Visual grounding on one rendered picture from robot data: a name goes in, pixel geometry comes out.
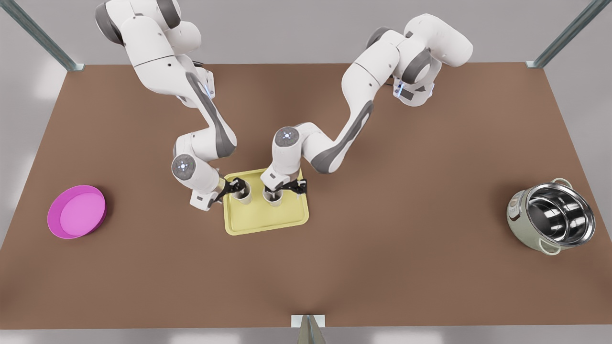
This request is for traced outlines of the pink round bowl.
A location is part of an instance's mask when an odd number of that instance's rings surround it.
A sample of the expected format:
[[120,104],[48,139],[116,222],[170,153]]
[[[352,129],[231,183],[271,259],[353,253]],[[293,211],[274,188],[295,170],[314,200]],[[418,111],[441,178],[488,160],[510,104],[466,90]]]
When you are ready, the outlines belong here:
[[103,223],[107,214],[105,196],[90,185],[77,185],[65,190],[49,207],[47,225],[55,237],[83,237]]

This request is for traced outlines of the white cup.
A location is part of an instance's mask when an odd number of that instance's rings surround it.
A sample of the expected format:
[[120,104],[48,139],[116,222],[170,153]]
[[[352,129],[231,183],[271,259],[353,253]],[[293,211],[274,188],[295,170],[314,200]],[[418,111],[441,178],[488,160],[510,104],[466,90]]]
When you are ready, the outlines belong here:
[[263,198],[273,207],[279,207],[282,203],[284,191],[282,189],[271,191],[267,187],[264,187],[262,191]]
[[251,185],[241,178],[234,178],[232,185],[232,198],[239,201],[241,204],[249,204],[252,200]]

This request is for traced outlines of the yellow tray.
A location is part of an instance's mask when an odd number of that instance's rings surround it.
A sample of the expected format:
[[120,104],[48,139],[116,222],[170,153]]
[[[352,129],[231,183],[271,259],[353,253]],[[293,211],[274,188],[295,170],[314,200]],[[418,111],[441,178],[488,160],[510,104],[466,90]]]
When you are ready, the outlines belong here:
[[241,178],[251,185],[251,202],[243,204],[227,194],[223,198],[225,230],[236,236],[258,233],[271,229],[302,225],[308,221],[309,210],[306,194],[284,190],[275,204],[264,199],[264,184],[260,180],[265,169],[231,173],[225,178],[231,181]]

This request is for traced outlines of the silver frame post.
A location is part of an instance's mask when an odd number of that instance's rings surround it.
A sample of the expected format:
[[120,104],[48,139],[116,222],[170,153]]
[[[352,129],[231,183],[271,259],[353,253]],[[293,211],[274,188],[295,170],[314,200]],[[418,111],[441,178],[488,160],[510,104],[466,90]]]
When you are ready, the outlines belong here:
[[321,331],[325,315],[291,315],[291,327],[299,327],[297,344],[327,344]]
[[65,70],[76,72],[85,69],[84,64],[75,63],[15,0],[0,0],[0,8],[33,37]]
[[547,66],[612,0],[591,0],[579,15],[533,61],[526,61],[527,68]]

